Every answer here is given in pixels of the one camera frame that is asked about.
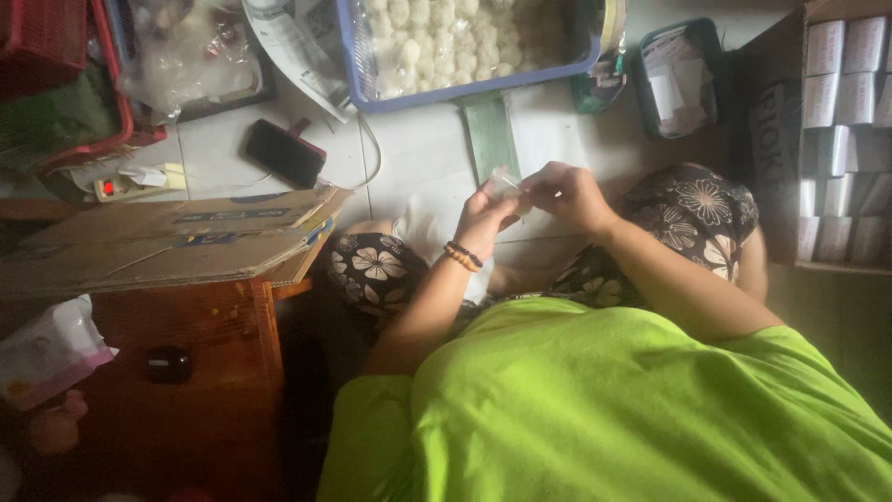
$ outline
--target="woman's left hand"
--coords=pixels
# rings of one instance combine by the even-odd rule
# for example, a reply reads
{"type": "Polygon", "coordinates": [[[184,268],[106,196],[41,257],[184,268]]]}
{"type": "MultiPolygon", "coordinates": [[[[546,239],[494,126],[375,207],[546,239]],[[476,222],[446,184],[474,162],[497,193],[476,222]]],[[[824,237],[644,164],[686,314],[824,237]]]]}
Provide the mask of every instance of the woman's left hand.
{"type": "Polygon", "coordinates": [[[515,211],[521,205],[516,197],[494,201],[484,183],[467,201],[458,220],[453,242],[476,255],[481,262],[492,256],[496,235],[520,218],[515,211]]]}

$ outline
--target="wooden table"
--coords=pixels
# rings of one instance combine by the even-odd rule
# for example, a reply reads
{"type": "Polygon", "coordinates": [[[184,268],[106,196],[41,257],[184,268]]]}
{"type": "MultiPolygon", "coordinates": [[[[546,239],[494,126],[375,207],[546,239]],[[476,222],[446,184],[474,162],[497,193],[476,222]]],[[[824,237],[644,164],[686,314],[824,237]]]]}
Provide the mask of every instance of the wooden table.
{"type": "MultiPolygon", "coordinates": [[[[75,386],[90,407],[79,445],[58,457],[27,455],[25,494],[68,499],[118,491],[158,500],[200,487],[215,501],[285,499],[273,301],[309,286],[272,289],[243,280],[91,295],[96,326],[120,353],[75,386]],[[186,383],[147,379],[146,353],[157,347],[189,352],[194,372],[186,383]]],[[[56,301],[0,305],[0,337],[56,301]]]]}

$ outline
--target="floral pants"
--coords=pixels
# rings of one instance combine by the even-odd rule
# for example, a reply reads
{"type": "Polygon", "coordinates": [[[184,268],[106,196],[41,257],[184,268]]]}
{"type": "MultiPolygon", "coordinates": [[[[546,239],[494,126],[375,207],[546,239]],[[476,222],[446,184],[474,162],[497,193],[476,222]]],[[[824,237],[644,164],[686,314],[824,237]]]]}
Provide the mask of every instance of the floral pants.
{"type": "MultiPolygon", "coordinates": [[[[656,172],[621,198],[618,212],[667,247],[736,283],[741,245],[758,224],[749,190],[690,163],[656,172]]],[[[344,300],[387,318],[405,308],[427,265],[401,240],[381,233],[345,234],[331,244],[328,276],[344,300]]],[[[519,297],[561,297],[591,307],[648,308],[602,247],[584,248],[548,291],[465,302],[464,325],[489,306],[519,297]]]]}

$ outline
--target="smartphone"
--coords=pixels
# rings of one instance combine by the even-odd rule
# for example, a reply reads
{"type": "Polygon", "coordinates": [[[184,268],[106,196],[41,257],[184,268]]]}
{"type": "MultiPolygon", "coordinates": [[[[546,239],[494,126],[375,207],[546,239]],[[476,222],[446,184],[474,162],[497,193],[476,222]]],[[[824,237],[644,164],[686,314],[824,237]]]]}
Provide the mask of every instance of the smartphone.
{"type": "Polygon", "coordinates": [[[310,189],[326,163],[326,152],[276,124],[260,119],[251,127],[245,155],[295,188],[310,189]]]}

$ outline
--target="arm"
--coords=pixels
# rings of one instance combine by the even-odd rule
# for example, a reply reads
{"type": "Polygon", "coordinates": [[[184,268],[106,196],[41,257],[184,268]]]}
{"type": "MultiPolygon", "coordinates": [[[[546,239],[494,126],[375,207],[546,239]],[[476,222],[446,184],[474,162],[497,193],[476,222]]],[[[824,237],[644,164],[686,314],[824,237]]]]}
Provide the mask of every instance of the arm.
{"type": "Polygon", "coordinates": [[[654,310],[692,338],[730,339],[783,324],[737,287],[620,218],[587,170],[549,163],[524,186],[538,207],[575,221],[604,246],[654,310]]]}
{"type": "MultiPolygon", "coordinates": [[[[466,202],[455,242],[486,261],[496,235],[516,221],[517,199],[491,201],[484,184],[466,202]]],[[[434,350],[450,337],[471,272],[448,255],[434,263],[418,286],[409,306],[388,326],[368,354],[362,374],[412,376],[434,350]]]]}

